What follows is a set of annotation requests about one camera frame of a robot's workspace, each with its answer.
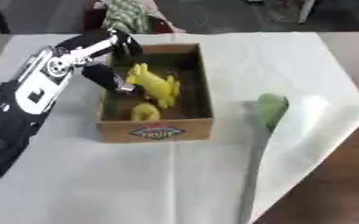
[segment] yellow plush toy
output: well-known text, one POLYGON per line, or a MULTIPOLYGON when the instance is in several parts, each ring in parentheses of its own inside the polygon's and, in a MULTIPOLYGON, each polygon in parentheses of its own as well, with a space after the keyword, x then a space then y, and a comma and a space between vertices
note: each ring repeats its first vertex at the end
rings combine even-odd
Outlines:
POLYGON ((175 97, 180 93, 180 83, 169 75, 166 80, 148 71, 148 65, 136 64, 129 72, 127 82, 138 84, 146 91, 146 98, 154 98, 162 109, 175 104, 175 97))
POLYGON ((160 112, 154 105, 148 102, 142 102, 132 110, 130 119, 134 122, 156 122, 160 119, 160 112))

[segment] green fabric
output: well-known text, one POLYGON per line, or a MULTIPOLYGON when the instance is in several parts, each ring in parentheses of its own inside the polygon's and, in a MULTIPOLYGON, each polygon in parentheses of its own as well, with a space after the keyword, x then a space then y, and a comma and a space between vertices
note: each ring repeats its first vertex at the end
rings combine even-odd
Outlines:
POLYGON ((112 0, 103 27, 128 33, 151 33, 147 14, 135 0, 112 0))
POLYGON ((275 94, 262 94, 258 97, 258 115, 261 122, 271 132, 288 109, 288 100, 275 94))

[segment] white sheet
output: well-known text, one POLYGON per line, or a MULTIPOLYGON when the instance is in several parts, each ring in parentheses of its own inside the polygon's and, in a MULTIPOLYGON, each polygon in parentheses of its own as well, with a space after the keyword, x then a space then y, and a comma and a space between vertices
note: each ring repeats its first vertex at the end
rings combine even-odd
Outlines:
MULTIPOLYGON (((15 37, 0 58, 0 81, 30 53, 67 38, 15 37)), ((99 88, 75 77, 0 181, 0 224, 246 223, 359 126, 359 92, 313 33, 137 39, 201 43, 216 116, 211 139, 100 143, 99 88), (262 93, 286 95, 291 104, 271 138, 256 119, 262 93)))

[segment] cardboard box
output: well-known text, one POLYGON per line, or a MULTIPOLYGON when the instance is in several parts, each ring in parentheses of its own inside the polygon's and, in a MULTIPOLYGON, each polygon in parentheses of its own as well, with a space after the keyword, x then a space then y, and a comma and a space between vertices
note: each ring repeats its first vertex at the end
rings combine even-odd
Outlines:
POLYGON ((145 45, 144 54, 113 62, 121 75, 134 63, 147 63, 150 71, 180 82, 172 108, 161 110, 158 122, 133 122, 130 111, 147 100, 141 95, 102 93, 97 128, 108 143, 136 143, 208 139, 214 121, 208 84, 198 45, 145 45))

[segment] wooden table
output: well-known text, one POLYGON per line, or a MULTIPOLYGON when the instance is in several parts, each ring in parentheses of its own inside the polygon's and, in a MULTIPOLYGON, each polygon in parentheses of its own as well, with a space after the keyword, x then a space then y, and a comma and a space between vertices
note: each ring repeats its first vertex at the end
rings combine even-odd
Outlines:
MULTIPOLYGON (((359 88, 359 33, 322 33, 359 88)), ((257 224, 359 224, 359 130, 257 224)))

